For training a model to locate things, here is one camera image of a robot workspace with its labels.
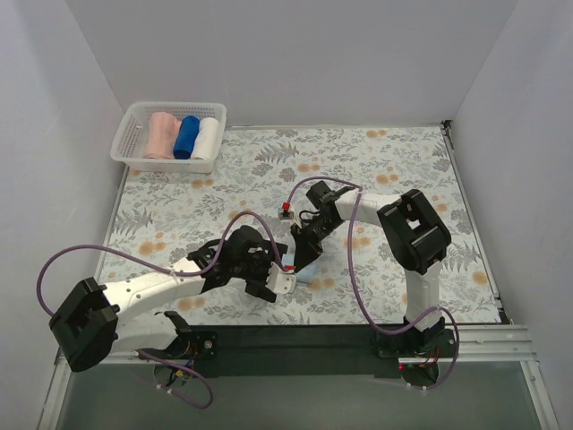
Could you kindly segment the light blue towel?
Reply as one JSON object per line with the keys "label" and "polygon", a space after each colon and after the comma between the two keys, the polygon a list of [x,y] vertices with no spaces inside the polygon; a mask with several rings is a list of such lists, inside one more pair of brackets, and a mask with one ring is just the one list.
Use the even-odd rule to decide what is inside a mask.
{"label": "light blue towel", "polygon": [[[293,254],[286,254],[282,256],[282,263],[285,266],[293,266],[294,261],[295,256]],[[296,281],[300,284],[310,284],[315,277],[316,270],[317,262],[312,262],[296,273]]]}

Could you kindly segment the pink towel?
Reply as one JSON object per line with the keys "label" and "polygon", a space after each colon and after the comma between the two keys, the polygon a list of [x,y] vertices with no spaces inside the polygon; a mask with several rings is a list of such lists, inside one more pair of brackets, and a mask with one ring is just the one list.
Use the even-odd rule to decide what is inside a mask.
{"label": "pink towel", "polygon": [[149,135],[143,152],[145,159],[174,159],[175,140],[181,121],[167,112],[153,113],[149,121]]}

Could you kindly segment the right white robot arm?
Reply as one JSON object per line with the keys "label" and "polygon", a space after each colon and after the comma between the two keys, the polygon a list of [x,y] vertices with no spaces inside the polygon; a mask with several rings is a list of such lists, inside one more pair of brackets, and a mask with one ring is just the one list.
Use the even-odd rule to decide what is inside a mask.
{"label": "right white robot arm", "polygon": [[296,215],[291,202],[284,202],[279,212],[293,222],[294,270],[300,272],[314,263],[323,253],[323,240],[342,224],[362,222],[382,228],[406,276],[407,305],[401,327],[373,325],[376,340],[389,354],[437,355],[446,333],[440,271],[451,234],[424,194],[416,189],[403,194],[364,193],[347,181],[333,190],[326,176],[308,181],[312,186],[306,196],[315,209],[313,215],[308,219]]}

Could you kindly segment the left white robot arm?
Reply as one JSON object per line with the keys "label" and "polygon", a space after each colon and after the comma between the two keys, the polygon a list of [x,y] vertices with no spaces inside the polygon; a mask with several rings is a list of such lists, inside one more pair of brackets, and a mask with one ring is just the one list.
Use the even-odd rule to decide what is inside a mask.
{"label": "left white robot arm", "polygon": [[211,240],[167,268],[108,284],[81,280],[49,328],[74,372],[91,369],[110,354],[140,348],[177,357],[195,342],[191,327],[175,311],[153,318],[150,311],[239,279],[247,294],[273,303],[295,287],[294,269],[282,261],[286,253],[286,245],[241,226],[229,238]]}

